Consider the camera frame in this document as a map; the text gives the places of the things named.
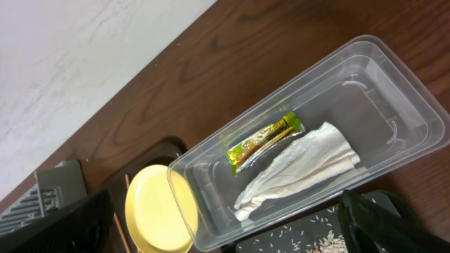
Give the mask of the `yellow round plate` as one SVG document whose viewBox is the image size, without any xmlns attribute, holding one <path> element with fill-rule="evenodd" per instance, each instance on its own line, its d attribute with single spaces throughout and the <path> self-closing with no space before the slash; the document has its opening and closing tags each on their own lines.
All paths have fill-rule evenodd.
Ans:
<svg viewBox="0 0 450 253">
<path fill-rule="evenodd" d="M 129 233 L 140 252 L 186 253 L 198 228 L 195 199 L 178 173 L 167 178 L 168 168 L 156 164 L 132 179 L 125 200 Z"/>
</svg>

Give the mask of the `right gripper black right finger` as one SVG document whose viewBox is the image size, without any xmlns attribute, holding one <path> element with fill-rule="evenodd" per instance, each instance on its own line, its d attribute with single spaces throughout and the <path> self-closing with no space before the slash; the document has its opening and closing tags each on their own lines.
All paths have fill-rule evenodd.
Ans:
<svg viewBox="0 0 450 253">
<path fill-rule="evenodd" d="M 341 194 L 338 219 L 349 253 L 448 252 L 449 242 L 429 233 L 407 203 L 384 190 L 398 214 L 378 206 L 353 190 Z"/>
</svg>

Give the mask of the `green snack wrapper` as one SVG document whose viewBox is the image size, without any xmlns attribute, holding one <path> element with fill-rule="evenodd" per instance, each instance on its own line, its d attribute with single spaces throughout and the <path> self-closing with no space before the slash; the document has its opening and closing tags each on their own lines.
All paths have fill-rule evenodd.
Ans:
<svg viewBox="0 0 450 253">
<path fill-rule="evenodd" d="M 306 131 L 300 118 L 293 112 L 284 115 L 280 120 L 254 132 L 226 151 L 226 157 L 236 177 L 268 149 L 289 136 Z"/>
</svg>

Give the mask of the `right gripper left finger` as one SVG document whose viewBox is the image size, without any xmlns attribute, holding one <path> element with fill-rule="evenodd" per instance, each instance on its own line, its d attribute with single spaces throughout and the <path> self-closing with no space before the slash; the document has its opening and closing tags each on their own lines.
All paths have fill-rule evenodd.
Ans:
<svg viewBox="0 0 450 253">
<path fill-rule="evenodd" d="M 91 193 L 1 237 L 1 252 L 102 252 L 115 207 L 107 189 Z"/>
</svg>

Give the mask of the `white napkin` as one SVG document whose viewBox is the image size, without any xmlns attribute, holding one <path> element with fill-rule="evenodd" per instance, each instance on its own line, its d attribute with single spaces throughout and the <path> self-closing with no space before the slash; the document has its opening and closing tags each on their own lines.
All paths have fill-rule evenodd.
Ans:
<svg viewBox="0 0 450 253">
<path fill-rule="evenodd" d="M 234 215 L 239 221 L 246 220 L 264 201 L 294 195 L 355 168 L 359 162 L 341 132 L 324 122 L 293 141 L 246 186 L 234 204 Z"/>
</svg>

